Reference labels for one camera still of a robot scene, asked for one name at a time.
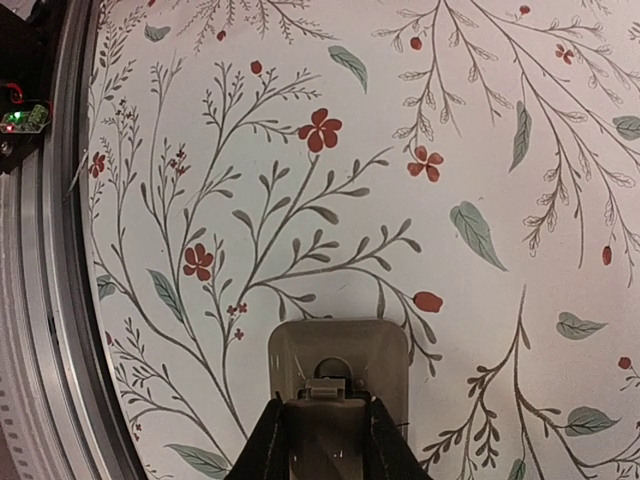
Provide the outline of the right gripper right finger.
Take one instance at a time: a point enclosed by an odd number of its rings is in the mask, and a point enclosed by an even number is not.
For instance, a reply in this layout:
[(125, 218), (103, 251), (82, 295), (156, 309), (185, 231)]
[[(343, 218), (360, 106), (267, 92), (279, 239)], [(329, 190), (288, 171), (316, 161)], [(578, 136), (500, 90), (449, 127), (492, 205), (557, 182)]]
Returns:
[(431, 480), (380, 398), (369, 404), (368, 478)]

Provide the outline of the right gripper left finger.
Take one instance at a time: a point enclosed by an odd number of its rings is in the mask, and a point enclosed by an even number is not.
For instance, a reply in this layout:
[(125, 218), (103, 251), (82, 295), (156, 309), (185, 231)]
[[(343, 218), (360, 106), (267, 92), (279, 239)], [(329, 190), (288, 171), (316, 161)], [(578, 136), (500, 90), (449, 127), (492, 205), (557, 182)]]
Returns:
[(285, 480), (290, 478), (284, 403), (270, 399), (225, 480)]

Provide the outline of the remote battery cover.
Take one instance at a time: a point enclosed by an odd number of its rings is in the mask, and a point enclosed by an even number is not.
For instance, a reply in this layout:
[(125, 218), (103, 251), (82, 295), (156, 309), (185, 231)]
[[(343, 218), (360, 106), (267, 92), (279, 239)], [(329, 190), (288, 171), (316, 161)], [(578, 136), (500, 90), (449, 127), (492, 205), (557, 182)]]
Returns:
[(290, 477), (362, 479), (366, 413), (367, 401), (354, 394), (350, 380), (307, 380), (284, 404)]

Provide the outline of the white remote control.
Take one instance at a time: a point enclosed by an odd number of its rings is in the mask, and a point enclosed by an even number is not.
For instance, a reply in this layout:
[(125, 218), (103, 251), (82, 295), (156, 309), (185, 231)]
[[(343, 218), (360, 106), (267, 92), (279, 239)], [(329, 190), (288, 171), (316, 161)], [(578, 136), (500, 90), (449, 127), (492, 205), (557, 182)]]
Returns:
[(408, 430), (409, 345), (380, 319), (286, 322), (268, 341), (270, 391), (284, 403), (292, 479), (361, 479), (367, 405)]

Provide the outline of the floral patterned table mat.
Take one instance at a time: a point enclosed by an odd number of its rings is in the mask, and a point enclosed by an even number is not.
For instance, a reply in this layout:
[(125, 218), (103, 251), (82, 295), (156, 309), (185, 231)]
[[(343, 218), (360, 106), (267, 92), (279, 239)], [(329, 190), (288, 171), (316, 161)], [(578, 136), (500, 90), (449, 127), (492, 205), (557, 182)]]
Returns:
[(407, 343), (436, 479), (639, 475), (635, 1), (104, 1), (99, 317), (147, 479), (221, 479), (314, 319)]

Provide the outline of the front aluminium rail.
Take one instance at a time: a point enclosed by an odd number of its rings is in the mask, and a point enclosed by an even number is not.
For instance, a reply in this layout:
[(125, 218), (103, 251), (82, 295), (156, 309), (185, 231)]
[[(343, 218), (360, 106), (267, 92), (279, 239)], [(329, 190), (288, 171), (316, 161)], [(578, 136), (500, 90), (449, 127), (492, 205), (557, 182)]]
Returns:
[(141, 479), (90, 273), (88, 87), (100, 5), (50, 1), (51, 117), (1, 173), (1, 455), (17, 479)]

